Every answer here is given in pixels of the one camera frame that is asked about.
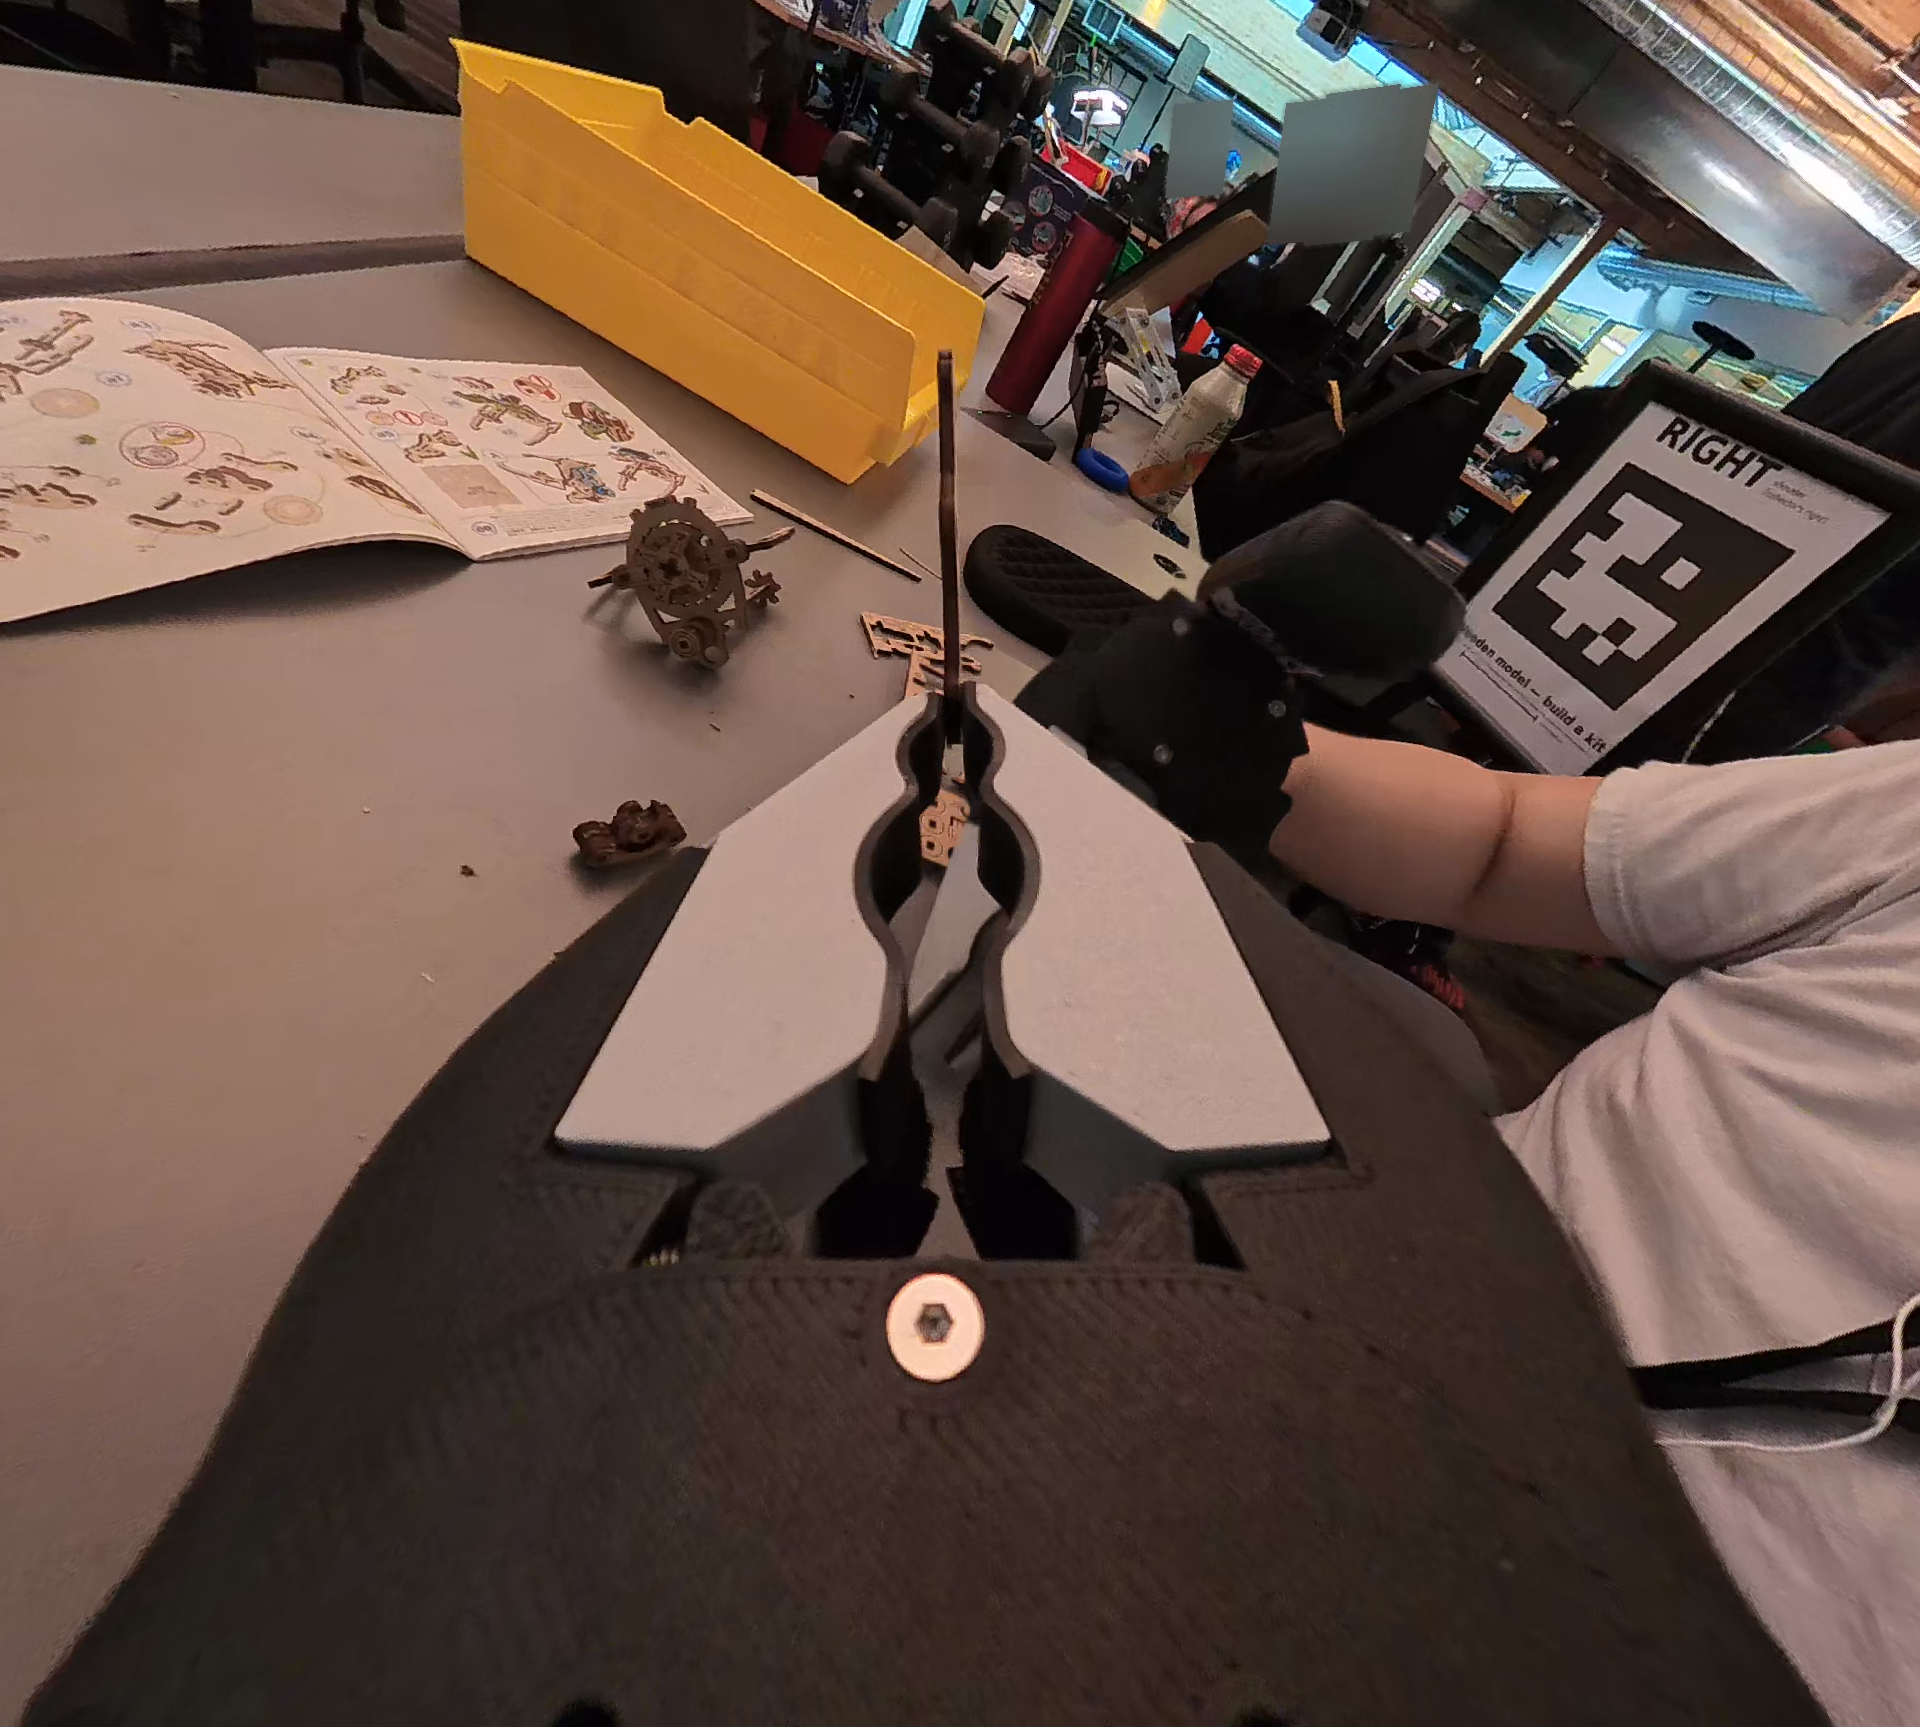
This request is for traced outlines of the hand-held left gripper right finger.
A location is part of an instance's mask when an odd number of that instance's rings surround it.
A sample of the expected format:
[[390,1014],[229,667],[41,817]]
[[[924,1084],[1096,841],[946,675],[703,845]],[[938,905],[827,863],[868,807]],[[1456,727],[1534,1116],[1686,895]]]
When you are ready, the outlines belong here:
[[1026,1092],[1018,1144],[1080,1210],[1139,1182],[1321,1160],[1331,1128],[1192,841],[991,687],[961,691],[987,1046]]

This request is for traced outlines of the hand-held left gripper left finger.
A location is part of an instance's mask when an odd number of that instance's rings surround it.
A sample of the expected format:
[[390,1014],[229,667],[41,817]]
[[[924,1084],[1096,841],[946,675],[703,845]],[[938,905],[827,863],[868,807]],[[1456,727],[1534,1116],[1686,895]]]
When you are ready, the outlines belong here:
[[707,849],[555,1122],[559,1150],[743,1178],[811,1210],[868,1160],[906,1024],[938,703],[901,699]]

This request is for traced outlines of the wooden model part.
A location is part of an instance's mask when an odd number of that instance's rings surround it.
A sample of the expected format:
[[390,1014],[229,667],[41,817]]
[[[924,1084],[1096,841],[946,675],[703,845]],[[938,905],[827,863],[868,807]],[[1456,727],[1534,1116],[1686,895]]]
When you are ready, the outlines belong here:
[[957,439],[955,439],[955,387],[953,355],[941,347],[935,357],[935,441],[938,441],[938,555],[940,555],[940,715],[946,741],[961,733],[961,623],[959,623],[959,555],[957,555],[957,519],[955,519],[955,475],[957,475]]

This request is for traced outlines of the person's right forearm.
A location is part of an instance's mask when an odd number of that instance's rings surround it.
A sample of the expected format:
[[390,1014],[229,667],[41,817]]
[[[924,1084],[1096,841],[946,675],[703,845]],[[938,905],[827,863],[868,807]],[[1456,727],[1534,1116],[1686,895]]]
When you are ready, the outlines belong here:
[[1310,725],[1271,855],[1360,913],[1511,944],[1616,954],[1585,883],[1598,779],[1496,771]]

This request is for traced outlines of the small dark wooden part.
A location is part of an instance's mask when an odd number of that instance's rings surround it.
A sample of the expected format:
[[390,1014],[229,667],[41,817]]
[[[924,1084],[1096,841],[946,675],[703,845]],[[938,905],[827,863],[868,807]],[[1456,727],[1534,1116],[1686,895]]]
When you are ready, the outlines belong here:
[[609,817],[571,827],[571,845],[584,869],[609,873],[677,849],[688,839],[683,829],[665,801],[627,799]]

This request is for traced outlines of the black textured pad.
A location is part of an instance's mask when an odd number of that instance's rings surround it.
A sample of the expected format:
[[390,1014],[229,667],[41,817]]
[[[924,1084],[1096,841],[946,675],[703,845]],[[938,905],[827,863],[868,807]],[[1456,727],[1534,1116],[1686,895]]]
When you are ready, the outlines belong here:
[[961,587],[999,629],[1047,659],[1122,657],[1134,633],[1164,631],[1194,599],[1147,591],[1065,545],[1018,525],[980,529],[961,557]]

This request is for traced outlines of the drink bottle red cap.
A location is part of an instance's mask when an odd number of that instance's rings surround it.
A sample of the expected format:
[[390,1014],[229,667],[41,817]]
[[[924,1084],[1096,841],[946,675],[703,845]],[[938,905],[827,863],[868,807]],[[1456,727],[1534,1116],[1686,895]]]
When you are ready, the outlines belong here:
[[1187,495],[1238,423],[1261,365],[1259,353],[1234,345],[1176,399],[1126,475],[1136,503],[1164,515]]

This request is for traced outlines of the black bag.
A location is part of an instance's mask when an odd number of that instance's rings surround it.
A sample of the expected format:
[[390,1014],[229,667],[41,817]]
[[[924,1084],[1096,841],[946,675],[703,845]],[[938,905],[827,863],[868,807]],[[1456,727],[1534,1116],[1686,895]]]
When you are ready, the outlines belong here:
[[1197,551],[1236,545],[1341,501],[1416,543],[1458,501],[1459,471],[1521,375],[1514,353],[1476,371],[1427,369],[1335,423],[1327,411],[1220,445],[1192,485]]

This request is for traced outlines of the pale wooden lattice part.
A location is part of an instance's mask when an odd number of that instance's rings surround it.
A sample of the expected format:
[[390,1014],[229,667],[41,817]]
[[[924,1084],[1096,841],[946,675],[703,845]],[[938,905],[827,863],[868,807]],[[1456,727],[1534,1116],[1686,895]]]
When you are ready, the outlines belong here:
[[873,657],[903,663],[901,691],[906,697],[946,689],[947,637],[941,627],[878,611],[862,611],[859,627]]

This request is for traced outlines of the dark red tumbler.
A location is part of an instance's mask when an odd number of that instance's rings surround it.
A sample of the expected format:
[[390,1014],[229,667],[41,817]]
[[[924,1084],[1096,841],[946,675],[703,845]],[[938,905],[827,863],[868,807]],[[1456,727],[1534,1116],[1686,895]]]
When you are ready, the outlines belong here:
[[1103,197],[1092,197],[1080,207],[1064,247],[1047,263],[985,381],[985,399],[991,405],[1013,415],[1031,413],[1126,235],[1126,217]]

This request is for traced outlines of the wooden gear assembly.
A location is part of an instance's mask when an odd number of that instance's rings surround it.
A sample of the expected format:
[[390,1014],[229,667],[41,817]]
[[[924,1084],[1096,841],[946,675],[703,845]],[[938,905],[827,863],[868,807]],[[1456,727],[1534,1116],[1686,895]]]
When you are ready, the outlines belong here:
[[714,673],[754,613],[780,597],[780,581],[756,569],[754,557],[793,533],[785,525],[740,539],[692,499],[659,497],[632,513],[621,561],[587,587],[629,593],[667,653]]

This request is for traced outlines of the tan angled board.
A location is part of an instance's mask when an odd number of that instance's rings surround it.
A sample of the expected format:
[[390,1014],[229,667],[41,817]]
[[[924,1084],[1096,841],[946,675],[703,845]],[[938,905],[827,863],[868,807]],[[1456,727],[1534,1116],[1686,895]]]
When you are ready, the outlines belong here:
[[1259,211],[1228,211],[1228,203],[1220,203],[1218,211],[1194,221],[1162,249],[1116,275],[1098,309],[1118,317],[1131,309],[1150,315],[1174,307],[1258,251],[1268,241],[1268,231],[1268,219]]

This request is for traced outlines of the framed tag sign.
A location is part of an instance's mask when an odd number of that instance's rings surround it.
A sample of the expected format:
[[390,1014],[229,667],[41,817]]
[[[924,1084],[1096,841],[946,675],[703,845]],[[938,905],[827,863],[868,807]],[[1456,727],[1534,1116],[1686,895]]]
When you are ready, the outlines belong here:
[[1680,759],[1761,665],[1916,547],[1916,471],[1666,365],[1458,579],[1424,689],[1545,775]]

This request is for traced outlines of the dumbbell rack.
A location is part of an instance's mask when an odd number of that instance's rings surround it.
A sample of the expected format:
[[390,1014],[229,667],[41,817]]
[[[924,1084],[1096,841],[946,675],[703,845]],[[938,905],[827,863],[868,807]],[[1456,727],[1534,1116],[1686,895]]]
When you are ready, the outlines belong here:
[[996,265],[1015,221],[1053,73],[1029,47],[1002,49],[951,0],[924,11],[926,75],[876,87],[876,137],[839,131],[817,163],[817,191],[885,237],[919,231],[955,265]]

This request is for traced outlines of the yellow plastic bin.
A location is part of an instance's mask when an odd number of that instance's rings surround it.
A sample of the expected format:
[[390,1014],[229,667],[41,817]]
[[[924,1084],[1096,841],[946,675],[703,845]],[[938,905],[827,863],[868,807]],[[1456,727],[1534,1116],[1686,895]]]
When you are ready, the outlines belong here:
[[839,483],[935,431],[969,285],[649,85],[453,49],[469,259]]

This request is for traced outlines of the instruction booklet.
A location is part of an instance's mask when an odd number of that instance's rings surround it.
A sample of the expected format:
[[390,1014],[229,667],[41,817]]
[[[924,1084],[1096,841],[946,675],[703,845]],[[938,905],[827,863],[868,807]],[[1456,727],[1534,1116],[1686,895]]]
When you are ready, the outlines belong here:
[[253,347],[120,299],[1,307],[1,621],[316,547],[467,561],[752,511],[575,365]]

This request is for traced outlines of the metal ventilation duct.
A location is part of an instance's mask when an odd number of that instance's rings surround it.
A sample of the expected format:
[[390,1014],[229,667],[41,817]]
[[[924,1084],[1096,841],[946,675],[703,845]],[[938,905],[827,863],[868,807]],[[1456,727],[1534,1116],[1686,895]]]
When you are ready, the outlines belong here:
[[1691,17],[1674,1],[1575,1],[1879,247],[1916,267],[1916,187],[1884,177],[1872,157],[1853,151],[1858,135],[1820,125],[1805,83],[1749,55],[1719,21]]

